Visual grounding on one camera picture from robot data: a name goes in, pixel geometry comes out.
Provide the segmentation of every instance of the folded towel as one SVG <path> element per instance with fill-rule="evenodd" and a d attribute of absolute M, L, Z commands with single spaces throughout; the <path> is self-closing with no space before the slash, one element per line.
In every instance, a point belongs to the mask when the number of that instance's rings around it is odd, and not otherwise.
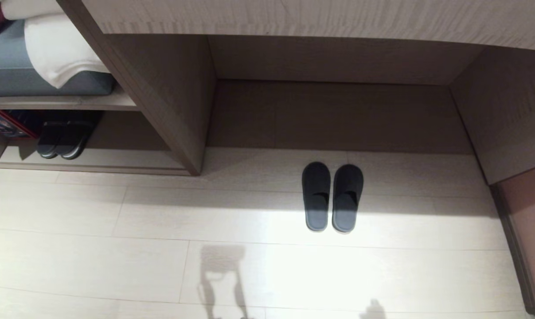
<path fill-rule="evenodd" d="M 25 20 L 25 45 L 37 73 L 57 89 L 81 71 L 109 73 L 64 14 Z"/>
<path fill-rule="evenodd" d="M 56 0 L 3 0 L 1 8 L 7 20 L 64 13 Z"/>

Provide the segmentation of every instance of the baseboard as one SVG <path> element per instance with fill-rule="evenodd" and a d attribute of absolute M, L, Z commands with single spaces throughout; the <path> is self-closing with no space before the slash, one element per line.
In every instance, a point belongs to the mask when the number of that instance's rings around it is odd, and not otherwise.
<path fill-rule="evenodd" d="M 504 234 L 506 235 L 506 240 L 508 242 L 508 246 L 510 247 L 525 310 L 527 313 L 535 315 L 535 290 L 533 289 L 533 281 L 531 280 L 531 275 L 529 274 L 529 269 L 527 267 L 527 263 L 525 262 L 525 255 L 521 249 L 519 238 L 514 230 L 514 223 L 511 219 L 510 208 L 507 206 L 506 200 L 504 199 L 502 192 L 497 185 L 490 186 L 490 192 L 492 193 L 492 198 L 496 204 L 496 209 L 498 210 L 498 215 L 500 216 L 500 220 L 502 222 Z"/>

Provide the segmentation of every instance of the wooden wall panel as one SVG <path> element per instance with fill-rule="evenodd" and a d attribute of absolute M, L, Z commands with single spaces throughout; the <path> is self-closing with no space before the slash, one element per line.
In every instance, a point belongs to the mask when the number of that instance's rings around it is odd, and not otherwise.
<path fill-rule="evenodd" d="M 200 173 L 215 71 L 205 36 L 104 35 L 81 0 L 57 0 L 172 155 Z"/>
<path fill-rule="evenodd" d="M 445 86 L 218 82 L 208 145 L 472 154 Z"/>
<path fill-rule="evenodd" d="M 488 183 L 535 168 L 535 51 L 487 48 L 450 88 Z"/>
<path fill-rule="evenodd" d="M 535 169 L 498 183 L 510 211 L 512 227 L 531 279 L 535 307 Z"/>
<path fill-rule="evenodd" d="M 434 40 L 535 49 L 535 0 L 84 0 L 108 34 Z"/>
<path fill-rule="evenodd" d="M 205 36 L 106 35 L 130 76 L 150 101 L 144 114 L 199 172 L 212 107 L 215 71 Z"/>
<path fill-rule="evenodd" d="M 391 39 L 208 36 L 218 78 L 449 85 L 485 46 Z"/>

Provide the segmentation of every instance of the gray mattress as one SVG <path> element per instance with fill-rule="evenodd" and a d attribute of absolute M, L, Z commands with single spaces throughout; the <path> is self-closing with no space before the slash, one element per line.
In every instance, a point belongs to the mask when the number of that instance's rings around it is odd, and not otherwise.
<path fill-rule="evenodd" d="M 48 95 L 108 95 L 115 79 L 111 74 L 83 71 L 56 89 L 33 68 L 24 38 L 24 20 L 0 31 L 0 97 Z"/>

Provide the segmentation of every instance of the slipper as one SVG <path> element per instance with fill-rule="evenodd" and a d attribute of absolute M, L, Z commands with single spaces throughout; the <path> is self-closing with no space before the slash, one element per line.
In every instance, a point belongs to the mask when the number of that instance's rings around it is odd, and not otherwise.
<path fill-rule="evenodd" d="M 80 156 L 99 122 L 101 114 L 98 111 L 83 111 L 78 115 L 74 115 L 79 120 L 68 121 L 66 130 L 59 140 L 55 152 L 65 160 L 74 160 Z"/>
<path fill-rule="evenodd" d="M 339 232 L 349 233 L 354 229 L 363 187 L 364 175 L 357 166 L 348 164 L 336 171 L 332 198 L 332 226 Z"/>
<path fill-rule="evenodd" d="M 320 232 L 328 224 L 330 172 L 326 165 L 319 162 L 308 164 L 303 170 L 302 185 L 306 225 L 310 230 Z"/>
<path fill-rule="evenodd" d="M 57 156 L 55 149 L 65 129 L 65 121 L 45 122 L 37 143 L 37 153 L 47 160 L 55 158 Z"/>

